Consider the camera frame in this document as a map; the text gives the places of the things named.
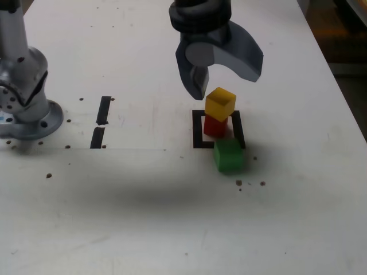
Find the table surface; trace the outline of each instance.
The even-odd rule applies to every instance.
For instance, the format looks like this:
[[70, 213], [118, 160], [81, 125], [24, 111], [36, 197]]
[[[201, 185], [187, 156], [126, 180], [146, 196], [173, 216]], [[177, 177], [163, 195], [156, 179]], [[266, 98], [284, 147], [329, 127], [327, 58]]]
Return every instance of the table surface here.
[[[170, 0], [35, 1], [28, 41], [71, 122], [43, 145], [1, 142], [0, 274], [365, 274], [358, 125], [296, 0], [232, 2], [264, 52], [257, 83], [209, 69], [208, 91], [237, 94], [239, 175], [193, 149], [204, 101], [179, 78]], [[91, 150], [102, 96], [107, 148]]]

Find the black line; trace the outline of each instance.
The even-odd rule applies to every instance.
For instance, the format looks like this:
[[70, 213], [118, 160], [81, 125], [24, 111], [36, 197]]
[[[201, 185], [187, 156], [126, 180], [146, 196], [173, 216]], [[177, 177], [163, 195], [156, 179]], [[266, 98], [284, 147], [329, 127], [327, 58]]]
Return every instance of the black line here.
[[234, 111], [231, 114], [232, 117], [232, 125], [233, 125], [233, 134], [235, 138], [239, 141], [241, 148], [246, 149], [245, 138], [243, 135], [242, 122], [240, 111]]
[[111, 96], [103, 96], [101, 98], [101, 104], [99, 105], [99, 111], [96, 121], [98, 125], [108, 124], [107, 116], [108, 116], [108, 110], [110, 109], [110, 103], [111, 103]]
[[195, 149], [213, 149], [214, 142], [202, 141], [201, 117], [205, 116], [203, 110], [193, 110], [193, 141]]
[[104, 129], [102, 127], [96, 127], [93, 132], [91, 149], [101, 149], [104, 135]]

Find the toy block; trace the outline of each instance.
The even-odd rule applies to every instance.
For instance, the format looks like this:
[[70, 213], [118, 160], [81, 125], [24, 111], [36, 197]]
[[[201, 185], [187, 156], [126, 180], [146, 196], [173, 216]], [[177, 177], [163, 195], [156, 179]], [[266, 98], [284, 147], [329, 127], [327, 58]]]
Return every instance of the toy block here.
[[237, 139], [220, 139], [214, 145], [214, 159], [220, 172], [241, 170], [244, 157]]
[[235, 104], [236, 95], [217, 88], [206, 97], [205, 114], [223, 122], [235, 111]]
[[212, 136], [213, 138], [224, 138], [227, 124], [228, 118], [226, 118], [223, 122], [219, 122], [211, 116], [206, 115], [204, 122], [204, 134]]

